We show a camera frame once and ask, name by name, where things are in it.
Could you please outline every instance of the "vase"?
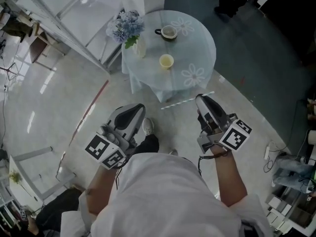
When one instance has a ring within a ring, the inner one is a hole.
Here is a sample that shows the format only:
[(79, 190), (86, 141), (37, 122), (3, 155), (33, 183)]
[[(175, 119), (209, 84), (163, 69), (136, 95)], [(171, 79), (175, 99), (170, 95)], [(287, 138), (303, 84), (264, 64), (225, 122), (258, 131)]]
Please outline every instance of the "vase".
[(144, 58), (146, 55), (146, 42), (143, 36), (139, 36), (136, 43), (133, 45), (133, 51), (134, 53), (140, 57)]

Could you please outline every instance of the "cup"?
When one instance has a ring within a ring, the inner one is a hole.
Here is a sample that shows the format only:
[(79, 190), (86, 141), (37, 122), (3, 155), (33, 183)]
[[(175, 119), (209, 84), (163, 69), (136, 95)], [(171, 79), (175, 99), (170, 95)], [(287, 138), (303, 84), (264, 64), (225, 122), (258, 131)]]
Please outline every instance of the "cup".
[(155, 34), (161, 35), (165, 41), (174, 41), (178, 36), (178, 31), (173, 26), (165, 26), (162, 29), (156, 29)]
[(174, 63), (174, 59), (170, 54), (163, 54), (159, 58), (159, 63), (163, 69), (170, 69)]

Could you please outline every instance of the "power strip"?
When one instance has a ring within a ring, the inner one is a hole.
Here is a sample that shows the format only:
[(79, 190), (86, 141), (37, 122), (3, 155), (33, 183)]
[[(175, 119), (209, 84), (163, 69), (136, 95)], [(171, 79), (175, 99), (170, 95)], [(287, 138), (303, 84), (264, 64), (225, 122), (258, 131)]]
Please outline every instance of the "power strip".
[(269, 158), (269, 152), (270, 152), (270, 146), (267, 145), (266, 152), (265, 152), (265, 157), (264, 157), (265, 160), (267, 160)]

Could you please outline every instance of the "white tablecloth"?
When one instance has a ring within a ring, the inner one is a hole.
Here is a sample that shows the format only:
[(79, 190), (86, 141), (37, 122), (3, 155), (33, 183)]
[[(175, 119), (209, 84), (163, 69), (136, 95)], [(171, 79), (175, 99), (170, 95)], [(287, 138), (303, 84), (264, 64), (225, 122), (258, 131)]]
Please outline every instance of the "white tablecloth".
[[(139, 58), (132, 48), (122, 45), (122, 72), (130, 75), (132, 93), (146, 84), (164, 102), (179, 91), (195, 86), (206, 88), (215, 60), (216, 47), (212, 35), (195, 18), (178, 11), (162, 10), (144, 16), (146, 56)], [(155, 29), (172, 25), (178, 30), (173, 42), (164, 41)], [(159, 58), (170, 54), (174, 65), (163, 70)]]

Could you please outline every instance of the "red line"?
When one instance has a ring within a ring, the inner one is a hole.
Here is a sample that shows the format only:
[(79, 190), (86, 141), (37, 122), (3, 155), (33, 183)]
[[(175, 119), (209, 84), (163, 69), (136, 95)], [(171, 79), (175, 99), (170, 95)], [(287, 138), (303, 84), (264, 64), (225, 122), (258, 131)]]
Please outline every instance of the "red line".
[(245, 82), (245, 77), (242, 77), (240, 84), (243, 85), (244, 82)]
[(83, 120), (85, 119), (85, 117), (87, 116), (87, 114), (89, 113), (92, 105), (97, 101), (97, 99), (99, 98), (99, 96), (101, 95), (102, 91), (104, 90), (105, 86), (109, 83), (109, 80), (107, 80), (105, 82), (105, 84), (101, 87), (101, 89), (99, 90), (98, 94), (94, 97), (93, 101), (91, 102), (91, 104), (89, 105), (88, 109), (86, 110), (86, 112), (84, 113), (82, 119), (80, 120), (79, 124), (77, 125), (77, 128), (75, 129), (75, 132), (73, 133), (73, 136), (71, 138), (71, 141), (69, 143), (68, 146), (70, 146), (70, 144), (72, 143), (72, 141), (74, 140), (75, 135), (78, 132), (78, 128), (80, 127), (80, 125), (82, 124)]

